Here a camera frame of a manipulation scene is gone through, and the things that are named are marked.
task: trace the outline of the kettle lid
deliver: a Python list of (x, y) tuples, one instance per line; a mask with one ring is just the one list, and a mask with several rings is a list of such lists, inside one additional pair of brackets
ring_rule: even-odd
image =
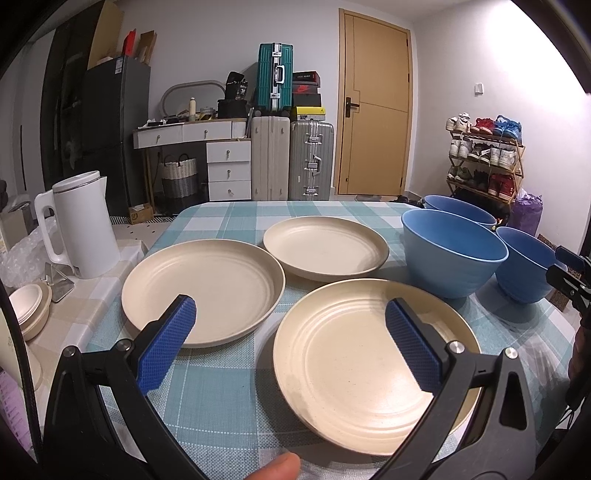
[(80, 187), (90, 183), (91, 181), (98, 180), (99, 178), (100, 172), (98, 170), (81, 173), (79, 175), (70, 177), (69, 179), (57, 182), (51, 189), (53, 190), (53, 193), (65, 192), (66, 190), (75, 189), (76, 187)]

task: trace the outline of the wooden door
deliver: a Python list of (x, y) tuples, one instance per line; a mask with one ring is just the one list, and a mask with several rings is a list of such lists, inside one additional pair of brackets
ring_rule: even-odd
[(337, 192), (399, 195), (410, 137), (408, 31), (348, 13), (344, 24), (345, 84), (340, 96), (343, 130)]

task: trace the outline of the silver suitcase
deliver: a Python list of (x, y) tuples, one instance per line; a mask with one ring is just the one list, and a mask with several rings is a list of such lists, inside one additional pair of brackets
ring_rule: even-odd
[(291, 124), (290, 200), (328, 200), (335, 130), (315, 120)]
[(287, 200), (290, 120), (280, 116), (252, 119), (251, 188), (253, 200)]

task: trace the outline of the teal suitcase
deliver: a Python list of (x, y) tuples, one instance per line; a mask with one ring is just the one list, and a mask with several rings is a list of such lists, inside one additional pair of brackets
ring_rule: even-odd
[(293, 45), (262, 43), (256, 74), (256, 107), (267, 112), (291, 111)]

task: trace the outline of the kettle handle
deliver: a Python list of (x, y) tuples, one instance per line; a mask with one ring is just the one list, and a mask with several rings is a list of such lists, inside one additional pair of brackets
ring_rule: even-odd
[(37, 214), (39, 226), (41, 227), (41, 236), (43, 237), (43, 243), (45, 244), (45, 249), (47, 250), (47, 256), (49, 257), (49, 260), (57, 264), (69, 265), (71, 267), (72, 264), (70, 262), (70, 257), (68, 257), (68, 254), (66, 252), (66, 248), (64, 247), (64, 251), (61, 255), (57, 255), (55, 250), (53, 249), (53, 245), (51, 244), (51, 239), (49, 238), (49, 233), (47, 232), (47, 225), (45, 223), (44, 214), (45, 210), (48, 208), (52, 208), (54, 212), (56, 211), (56, 204), (53, 201), (52, 190), (37, 195), (37, 197), (35, 198), (35, 212)]

